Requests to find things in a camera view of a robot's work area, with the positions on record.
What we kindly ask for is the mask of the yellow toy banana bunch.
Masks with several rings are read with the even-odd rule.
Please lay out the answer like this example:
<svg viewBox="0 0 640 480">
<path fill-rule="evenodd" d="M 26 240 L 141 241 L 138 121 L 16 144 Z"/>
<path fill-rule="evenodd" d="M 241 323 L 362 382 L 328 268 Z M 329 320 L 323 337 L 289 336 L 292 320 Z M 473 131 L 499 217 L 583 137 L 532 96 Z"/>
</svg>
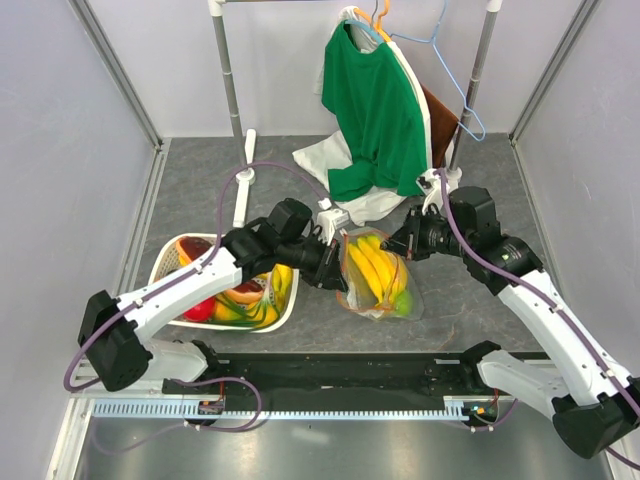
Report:
<svg viewBox="0 0 640 480">
<path fill-rule="evenodd" d="M 377 233 L 352 237 L 346 244 L 347 267 L 356 274 L 354 282 L 363 280 L 361 285 L 373 295 L 364 309 L 396 316 L 393 302 L 398 293 L 409 290 L 409 272 L 400 257 L 380 248 L 384 240 Z"/>
</svg>

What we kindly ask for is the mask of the clear zip top bag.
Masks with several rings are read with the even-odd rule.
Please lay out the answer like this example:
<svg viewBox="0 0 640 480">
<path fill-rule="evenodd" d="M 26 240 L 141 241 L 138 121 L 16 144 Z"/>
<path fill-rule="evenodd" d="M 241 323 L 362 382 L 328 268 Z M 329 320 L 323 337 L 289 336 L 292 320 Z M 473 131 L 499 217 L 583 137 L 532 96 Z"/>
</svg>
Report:
<svg viewBox="0 0 640 480">
<path fill-rule="evenodd" d="M 347 291 L 336 294 L 346 310 L 371 320 L 417 320 L 424 303 L 405 260 L 383 245 L 389 236 L 370 227 L 342 230 L 341 273 Z"/>
</svg>

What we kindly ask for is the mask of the green toy cabbage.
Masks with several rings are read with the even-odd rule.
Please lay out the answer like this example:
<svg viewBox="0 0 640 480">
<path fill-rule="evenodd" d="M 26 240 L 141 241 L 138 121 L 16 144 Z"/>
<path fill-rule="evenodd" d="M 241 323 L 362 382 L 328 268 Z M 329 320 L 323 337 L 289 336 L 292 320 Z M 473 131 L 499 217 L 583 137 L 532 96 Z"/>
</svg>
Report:
<svg viewBox="0 0 640 480">
<path fill-rule="evenodd" d="M 408 317 L 413 311 L 413 296 L 409 290 L 397 294 L 393 302 L 394 314 L 397 317 Z"/>
</svg>

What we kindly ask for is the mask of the red toy apple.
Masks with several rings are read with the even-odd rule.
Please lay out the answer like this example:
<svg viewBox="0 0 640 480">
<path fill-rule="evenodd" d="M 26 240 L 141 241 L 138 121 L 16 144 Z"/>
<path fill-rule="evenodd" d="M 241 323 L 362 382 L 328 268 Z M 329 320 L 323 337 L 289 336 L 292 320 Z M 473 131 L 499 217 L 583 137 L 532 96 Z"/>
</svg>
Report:
<svg viewBox="0 0 640 480">
<path fill-rule="evenodd" d="M 187 310 L 183 316 L 190 322 L 202 323 L 207 322 L 215 309 L 215 303 L 210 300 L 203 301 Z"/>
</svg>

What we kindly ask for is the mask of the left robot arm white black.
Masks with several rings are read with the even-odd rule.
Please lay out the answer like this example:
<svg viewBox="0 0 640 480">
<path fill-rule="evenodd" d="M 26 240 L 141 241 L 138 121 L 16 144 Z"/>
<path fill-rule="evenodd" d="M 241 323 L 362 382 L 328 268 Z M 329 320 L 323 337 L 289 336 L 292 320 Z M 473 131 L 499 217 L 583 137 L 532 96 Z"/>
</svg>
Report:
<svg viewBox="0 0 640 480">
<path fill-rule="evenodd" d="M 198 393 L 211 392 L 220 371 L 208 362 L 209 354 L 195 343 L 157 341 L 155 334 L 201 302 L 276 265 L 293 268 L 310 286 L 346 291 L 338 241 L 309 230 L 310 220 L 306 205 L 286 198 L 268 216 L 217 237 L 203 255 L 151 285 L 117 298 L 95 293 L 85 307 L 74 359 L 87 359 L 108 392 L 141 379 L 171 377 Z"/>
</svg>

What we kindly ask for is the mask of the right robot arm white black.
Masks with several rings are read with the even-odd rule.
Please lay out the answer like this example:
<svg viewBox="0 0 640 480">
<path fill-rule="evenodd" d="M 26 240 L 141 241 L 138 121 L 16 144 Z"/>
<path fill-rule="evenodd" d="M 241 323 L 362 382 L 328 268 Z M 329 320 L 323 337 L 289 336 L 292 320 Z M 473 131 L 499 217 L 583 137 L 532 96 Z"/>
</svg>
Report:
<svg viewBox="0 0 640 480">
<path fill-rule="evenodd" d="M 491 341 L 461 356 L 458 381 L 514 396 L 548 418 L 565 445 L 590 459 L 639 427 L 639 380 L 594 339 L 566 305 L 529 245 L 502 232 L 485 188 L 450 193 L 442 207 L 416 206 L 383 247 L 411 261 L 434 254 L 467 271 L 527 327 L 558 373 L 521 361 Z"/>
</svg>

